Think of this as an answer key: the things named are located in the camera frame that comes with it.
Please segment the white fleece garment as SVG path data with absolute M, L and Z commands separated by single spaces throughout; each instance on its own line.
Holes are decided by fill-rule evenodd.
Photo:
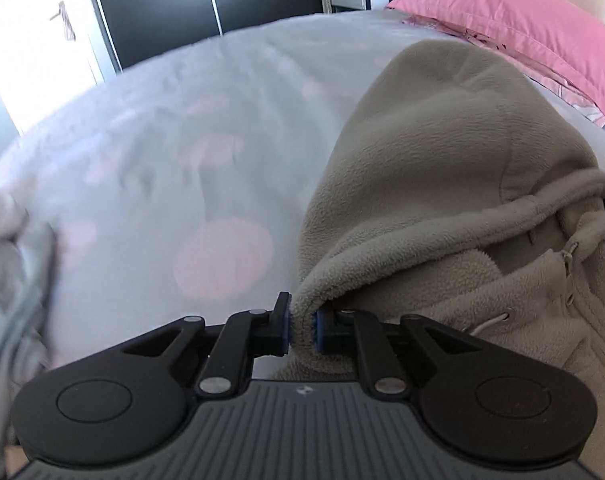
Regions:
M 28 212 L 10 193 L 0 190 L 0 240 L 12 240 L 26 225 Z

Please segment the polka dot bed sheet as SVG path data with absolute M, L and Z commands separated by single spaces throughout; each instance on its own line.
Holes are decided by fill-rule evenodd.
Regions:
M 300 285 L 307 209 L 337 140 L 387 65 L 426 40 L 522 73 L 597 158 L 605 129 L 506 55 L 391 10 L 248 28 L 140 63 L 0 159 L 0 190 L 55 234 L 47 370 L 199 315 L 268 309 Z

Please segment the pink pillow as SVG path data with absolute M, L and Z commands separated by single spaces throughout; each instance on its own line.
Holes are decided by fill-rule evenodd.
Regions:
M 529 67 L 605 122 L 605 24 L 568 0 L 391 0 L 388 8 L 438 23 Z

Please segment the beige fleece hooded jacket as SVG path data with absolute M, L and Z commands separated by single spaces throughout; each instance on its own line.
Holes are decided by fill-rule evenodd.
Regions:
M 348 379 L 313 347 L 322 307 L 416 313 L 560 367 L 598 402 L 583 462 L 605 479 L 605 172 L 519 71 L 426 40 L 365 93 L 307 209 L 278 377 Z

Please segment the white bedroom door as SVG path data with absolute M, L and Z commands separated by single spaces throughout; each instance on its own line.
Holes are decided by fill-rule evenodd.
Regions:
M 91 0 L 0 0 L 0 100 L 20 134 L 104 81 Z

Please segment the grey blue garment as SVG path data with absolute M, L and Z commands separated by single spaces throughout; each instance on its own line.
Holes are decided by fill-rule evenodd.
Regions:
M 55 234 L 46 223 L 0 237 L 0 479 L 4 448 L 13 437 L 14 397 L 48 360 L 42 330 L 55 253 Z

